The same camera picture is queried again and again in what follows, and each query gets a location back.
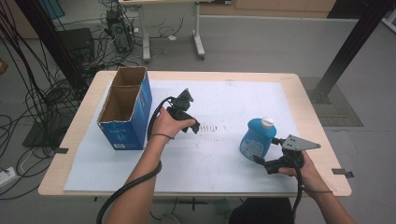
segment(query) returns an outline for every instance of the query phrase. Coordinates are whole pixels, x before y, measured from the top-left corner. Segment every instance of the open box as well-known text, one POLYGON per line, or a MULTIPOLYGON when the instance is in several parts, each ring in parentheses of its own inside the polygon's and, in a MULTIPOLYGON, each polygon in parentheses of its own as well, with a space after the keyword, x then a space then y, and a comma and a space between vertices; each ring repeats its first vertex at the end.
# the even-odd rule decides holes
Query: open box
POLYGON ((114 149, 144 148, 151 102, 146 67, 120 68, 97 120, 114 149))

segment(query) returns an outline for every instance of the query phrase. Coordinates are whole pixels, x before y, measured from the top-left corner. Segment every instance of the person's right arm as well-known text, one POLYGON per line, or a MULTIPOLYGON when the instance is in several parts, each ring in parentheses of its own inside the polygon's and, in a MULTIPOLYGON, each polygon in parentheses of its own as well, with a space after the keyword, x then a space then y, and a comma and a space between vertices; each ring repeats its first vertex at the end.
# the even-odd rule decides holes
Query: person's right arm
MULTIPOLYGON (((326 223, 356 223, 329 187, 321 178, 308 154, 303 151, 304 166, 301 169, 304 191, 315 200, 326 223)), ((278 170, 283 175, 296 176, 292 168, 282 167, 278 170)))

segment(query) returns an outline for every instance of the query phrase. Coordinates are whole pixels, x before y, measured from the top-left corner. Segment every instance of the bottle cap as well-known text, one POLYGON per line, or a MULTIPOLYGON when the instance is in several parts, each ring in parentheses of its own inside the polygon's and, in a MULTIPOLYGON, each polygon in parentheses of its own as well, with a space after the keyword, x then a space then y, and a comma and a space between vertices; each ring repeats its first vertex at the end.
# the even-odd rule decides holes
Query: bottle cap
POLYGON ((273 119, 265 117, 265 118, 262 119, 262 127, 266 128, 266 129, 269 129, 272 126, 274 126, 274 122, 275 121, 273 119))

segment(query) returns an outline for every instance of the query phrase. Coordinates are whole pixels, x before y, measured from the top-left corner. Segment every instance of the blue bottle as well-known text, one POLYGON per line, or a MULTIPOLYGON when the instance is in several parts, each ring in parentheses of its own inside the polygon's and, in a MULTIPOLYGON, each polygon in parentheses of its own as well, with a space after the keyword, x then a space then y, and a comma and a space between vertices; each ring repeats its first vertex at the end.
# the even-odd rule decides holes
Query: blue bottle
POLYGON ((248 131, 242 138, 239 150, 253 161, 253 155, 264 158, 276 135, 274 120, 270 118, 252 119, 248 122, 248 131))

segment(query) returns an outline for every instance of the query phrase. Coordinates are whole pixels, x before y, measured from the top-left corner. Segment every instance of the bracelet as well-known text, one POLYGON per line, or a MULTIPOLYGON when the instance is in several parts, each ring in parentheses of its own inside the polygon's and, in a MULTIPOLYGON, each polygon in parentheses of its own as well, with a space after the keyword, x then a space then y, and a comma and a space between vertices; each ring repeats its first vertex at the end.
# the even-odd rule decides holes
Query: bracelet
POLYGON ((175 140, 175 138, 173 138, 173 137, 171 137, 171 136, 169 136, 169 135, 167 135, 167 134, 164 134, 164 133, 152 133, 152 134, 150 135, 150 137, 151 137, 151 136, 155 136, 155 135, 165 136, 165 137, 167 137, 167 138, 169 138, 169 139, 175 140))
POLYGON ((306 189, 304 187, 303 187, 303 191, 305 191, 307 193, 332 193, 331 190, 323 190, 323 191, 318 190, 318 191, 316 191, 316 190, 309 190, 309 189, 306 189))

